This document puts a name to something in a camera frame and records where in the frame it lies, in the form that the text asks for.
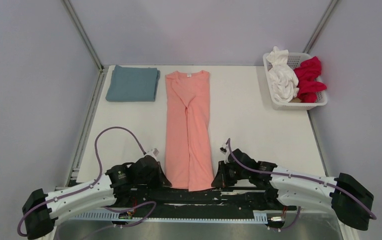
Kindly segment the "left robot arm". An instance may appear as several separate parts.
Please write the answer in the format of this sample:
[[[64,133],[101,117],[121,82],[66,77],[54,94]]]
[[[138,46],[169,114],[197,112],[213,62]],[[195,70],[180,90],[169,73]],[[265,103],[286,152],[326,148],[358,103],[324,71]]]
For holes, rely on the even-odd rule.
[[[137,162],[115,165],[97,179],[66,189],[45,193],[34,190],[22,207],[18,234],[35,240],[52,232],[71,217],[88,210],[131,203],[130,190],[135,185],[151,189],[171,187],[156,157],[147,154]]]

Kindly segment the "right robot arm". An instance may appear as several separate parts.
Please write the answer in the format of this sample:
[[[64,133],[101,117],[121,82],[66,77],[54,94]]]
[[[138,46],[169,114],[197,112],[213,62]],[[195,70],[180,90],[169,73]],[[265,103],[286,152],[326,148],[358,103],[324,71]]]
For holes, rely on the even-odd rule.
[[[255,161],[240,149],[221,147],[225,159],[218,163],[214,188],[232,187],[241,180],[264,190],[271,209],[296,206],[335,214],[345,225],[367,231],[374,219],[374,195],[349,174],[338,177],[293,172],[272,162]]]

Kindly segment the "pink t shirt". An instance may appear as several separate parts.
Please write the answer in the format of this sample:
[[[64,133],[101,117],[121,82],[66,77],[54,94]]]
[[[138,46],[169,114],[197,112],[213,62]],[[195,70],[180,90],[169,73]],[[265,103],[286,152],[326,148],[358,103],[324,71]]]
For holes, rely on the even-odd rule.
[[[210,74],[175,71],[165,76],[167,125],[165,173],[172,187],[210,189],[214,180],[209,139]]]

